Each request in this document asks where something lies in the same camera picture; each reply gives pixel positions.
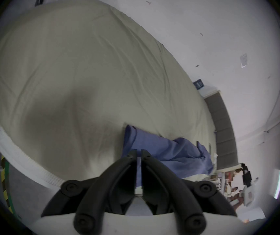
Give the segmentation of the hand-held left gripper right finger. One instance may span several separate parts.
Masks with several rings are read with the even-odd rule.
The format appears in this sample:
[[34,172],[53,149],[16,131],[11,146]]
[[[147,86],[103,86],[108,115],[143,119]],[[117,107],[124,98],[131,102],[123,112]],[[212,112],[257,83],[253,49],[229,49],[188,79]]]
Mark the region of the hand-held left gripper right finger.
[[147,150],[141,150],[141,165],[144,199],[152,193],[152,183],[146,184],[146,179],[156,180],[166,200],[157,204],[162,206],[154,214],[173,211],[179,234],[202,234],[208,224],[204,212],[237,218],[236,211],[212,182],[181,179]]

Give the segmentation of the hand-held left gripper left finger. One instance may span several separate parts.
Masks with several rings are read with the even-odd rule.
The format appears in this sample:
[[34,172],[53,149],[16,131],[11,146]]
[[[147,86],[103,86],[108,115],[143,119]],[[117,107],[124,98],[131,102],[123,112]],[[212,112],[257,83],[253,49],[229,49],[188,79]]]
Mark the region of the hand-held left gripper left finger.
[[132,170],[131,176],[135,176],[137,150],[131,150],[99,177],[64,182],[45,207],[41,218],[59,216],[70,209],[75,211],[73,227],[78,233],[100,233],[110,193],[129,169]]

